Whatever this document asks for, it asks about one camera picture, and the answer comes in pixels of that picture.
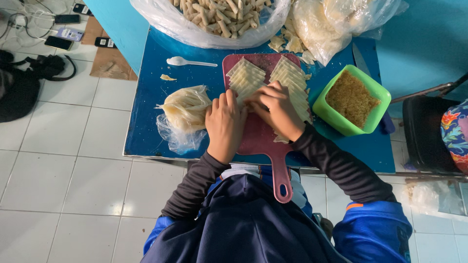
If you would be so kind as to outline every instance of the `pink cutting board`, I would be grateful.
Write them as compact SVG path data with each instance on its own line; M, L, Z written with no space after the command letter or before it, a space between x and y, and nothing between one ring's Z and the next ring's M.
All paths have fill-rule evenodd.
M300 67L298 57L293 54L240 54L229 55L223 60L223 74L225 89L229 89L230 78L226 74L234 67L239 60L245 58L252 64L266 72L265 83L269 84L270 74L275 68L281 56L286 56L289 60ZM287 203L293 197L293 190L290 183L288 169L286 167L286 154L293 149L289 144L273 142L277 135L273 129L266 124L257 114L249 113L244 128L242 142L237 150L240 155L265 154L271 159L271 169L273 171L273 191L276 200ZM280 187L284 185L286 195L280 194Z

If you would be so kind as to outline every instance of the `knife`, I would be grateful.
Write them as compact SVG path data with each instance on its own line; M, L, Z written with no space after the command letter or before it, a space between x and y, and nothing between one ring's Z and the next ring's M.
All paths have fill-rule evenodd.
M364 58L362 57L362 54L355 43L352 44L352 54L354 56L356 67L362 72L366 73L369 77L372 77L371 73L369 72L369 68L367 68L366 62L364 61ZM385 111L380 123L382 123L383 129L386 133L391 134L395 132L395 125L393 125L392 118L390 118L388 111Z

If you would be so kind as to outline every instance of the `mobile phone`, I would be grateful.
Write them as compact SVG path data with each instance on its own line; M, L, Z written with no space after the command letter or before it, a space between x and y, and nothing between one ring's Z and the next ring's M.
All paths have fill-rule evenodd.
M70 39L73 41L80 41L83 37L83 32L75 29L60 28L57 32L57 37Z
M66 51L70 50L72 44L73 41L71 40L53 36L48 36L44 43L46 46L63 49Z
M117 46L114 44L114 41L108 37L96 37L94 45L97 47L117 48Z
M79 24L80 15L56 15L55 23L60 24Z
M89 10L88 6L83 4L75 4L75 6L73 7L73 12L83 15L94 16L91 10Z

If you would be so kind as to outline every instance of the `green plastic container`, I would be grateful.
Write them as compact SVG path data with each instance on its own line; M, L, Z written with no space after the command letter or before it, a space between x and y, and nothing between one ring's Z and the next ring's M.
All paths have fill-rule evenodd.
M369 117L366 120L366 124L364 125L364 129L361 129L339 114L336 110L330 107L327 102L325 101L325 96L327 95L328 91L331 89L335 81L341 76L341 73L344 70L348 70L351 75L357 77L364 83L364 86L369 90L371 96L377 98L381 101L381 103L375 107ZM392 97L388 90L386 90L382 85L377 83L371 77L369 77L366 73L362 72L354 65L346 65L338 75L336 75L333 79L330 80L328 85L325 89L320 93L320 96L315 101L312 110L315 114L317 114L320 118L326 121L329 125L335 128L344 136L353 136L359 135L364 133L372 133L377 125L379 125L380 120L382 119L385 111L390 104Z

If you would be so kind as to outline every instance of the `colorful floral fabric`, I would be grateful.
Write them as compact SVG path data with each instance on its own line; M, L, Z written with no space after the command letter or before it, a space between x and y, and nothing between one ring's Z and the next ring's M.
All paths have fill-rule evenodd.
M451 107L442 116L440 133L445 146L463 173L468 174L468 100Z

